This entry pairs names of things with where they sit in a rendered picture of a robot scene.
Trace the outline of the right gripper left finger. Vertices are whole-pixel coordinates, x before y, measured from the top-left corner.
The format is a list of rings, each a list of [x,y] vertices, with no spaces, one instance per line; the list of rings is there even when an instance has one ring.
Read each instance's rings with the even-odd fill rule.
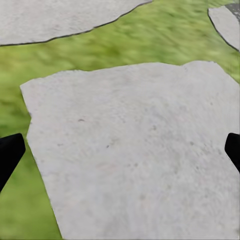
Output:
[[[0,138],[0,192],[26,152],[22,134]]]

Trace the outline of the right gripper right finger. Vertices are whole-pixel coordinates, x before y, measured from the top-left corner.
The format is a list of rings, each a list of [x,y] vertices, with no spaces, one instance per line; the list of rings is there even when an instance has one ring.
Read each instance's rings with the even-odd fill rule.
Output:
[[[240,135],[229,133],[225,143],[225,152],[240,172]]]

